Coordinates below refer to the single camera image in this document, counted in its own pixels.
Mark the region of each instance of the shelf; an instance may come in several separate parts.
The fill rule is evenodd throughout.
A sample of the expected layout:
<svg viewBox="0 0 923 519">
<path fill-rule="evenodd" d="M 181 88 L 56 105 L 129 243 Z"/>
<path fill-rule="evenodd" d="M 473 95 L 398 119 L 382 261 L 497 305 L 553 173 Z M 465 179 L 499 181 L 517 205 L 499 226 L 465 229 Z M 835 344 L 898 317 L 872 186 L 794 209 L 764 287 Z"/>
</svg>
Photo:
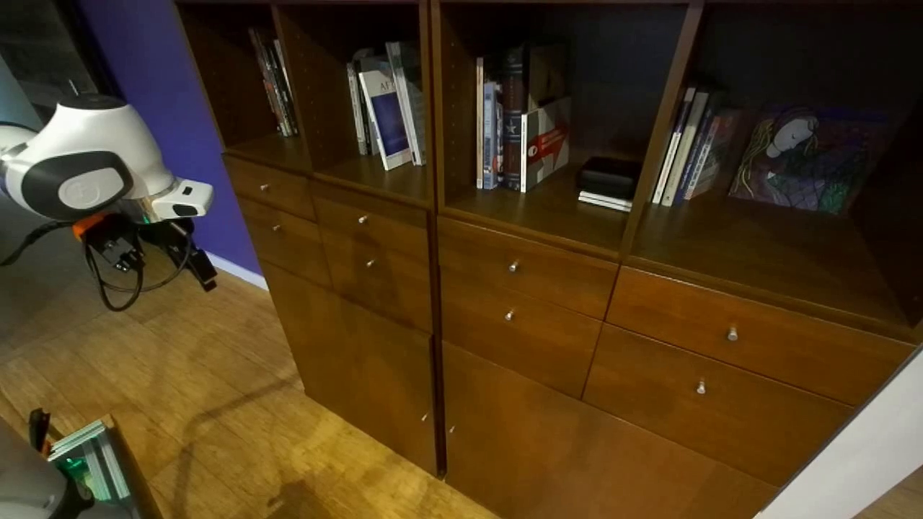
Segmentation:
<svg viewBox="0 0 923 519">
<path fill-rule="evenodd" d="M 291 138 L 265 137 L 265 138 L 225 147 L 225 153 L 249 160 L 249 163 L 262 163 L 269 168 L 294 171 L 304 176 L 308 173 L 308 157 L 305 157 L 305 147 L 298 143 L 298 137 L 291 137 Z"/>
<path fill-rule="evenodd" d="M 907 329 L 894 291 L 849 219 L 751 203 L 650 209 L 634 264 L 884 329 Z"/>
<path fill-rule="evenodd" d="M 578 171 L 562 171 L 532 193 L 470 192 L 450 199 L 447 213 L 617 256 L 630 213 L 579 205 L 575 176 Z"/>
<path fill-rule="evenodd" d="M 382 171 L 379 157 L 363 157 L 363 160 L 341 163 L 334 168 L 311 171 L 311 176 L 330 186 L 344 186 L 344 187 L 367 192 L 376 196 L 398 199 L 406 205 L 429 209 L 426 168 L 405 164 L 396 171 Z"/>
</svg>

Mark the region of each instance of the bookshelf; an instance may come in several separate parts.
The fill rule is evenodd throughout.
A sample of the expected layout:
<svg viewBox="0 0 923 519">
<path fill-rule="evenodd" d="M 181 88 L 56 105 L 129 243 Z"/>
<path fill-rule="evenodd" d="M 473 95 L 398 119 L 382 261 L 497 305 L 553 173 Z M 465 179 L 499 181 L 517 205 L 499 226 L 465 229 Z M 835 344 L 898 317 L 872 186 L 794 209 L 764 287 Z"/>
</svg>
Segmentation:
<svg viewBox="0 0 923 519">
<path fill-rule="evenodd" d="M 754 517 L 923 337 L 923 7 L 176 7 L 246 179 L 236 196 L 262 226 L 255 238 L 326 267 L 305 277 L 276 248 L 256 252 L 304 379 L 324 391 L 305 383 L 308 395 L 501 517 L 637 517 L 664 494 L 680 497 L 659 503 L 664 517 Z M 281 37 L 298 137 L 276 137 L 255 23 Z M 359 49 L 386 40 L 419 47 L 426 114 L 426 163 L 396 171 L 362 153 L 346 79 Z M 477 62 L 522 40 L 565 43 L 571 164 L 527 193 L 478 192 Z M 770 105 L 884 111 L 894 132 L 837 218 L 728 196 L 738 163 L 721 163 L 706 196 L 664 209 L 654 187 L 690 83 L 754 119 Z M 592 157 L 640 163 L 630 213 L 578 203 Z M 262 193 L 262 179 L 298 186 L 305 209 Z M 276 238 L 275 213 L 304 233 Z M 349 362 L 386 395 L 344 388 L 359 382 L 337 376 L 344 341 L 362 341 Z M 747 398 L 770 402 L 764 414 L 791 432 L 761 440 L 774 460 L 732 432 L 761 431 Z M 634 481 L 647 463 L 699 477 Z"/>
</svg>

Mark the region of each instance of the drawer knob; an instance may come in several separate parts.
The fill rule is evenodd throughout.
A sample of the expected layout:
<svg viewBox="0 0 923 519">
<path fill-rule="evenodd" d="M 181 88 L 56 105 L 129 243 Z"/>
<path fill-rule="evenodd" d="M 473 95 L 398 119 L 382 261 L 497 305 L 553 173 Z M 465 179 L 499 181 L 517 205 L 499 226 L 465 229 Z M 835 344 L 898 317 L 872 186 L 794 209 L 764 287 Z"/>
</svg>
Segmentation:
<svg viewBox="0 0 923 519">
<path fill-rule="evenodd" d="M 729 326 L 725 337 L 728 337 L 728 344 L 738 344 L 741 341 L 738 326 Z"/>
</svg>

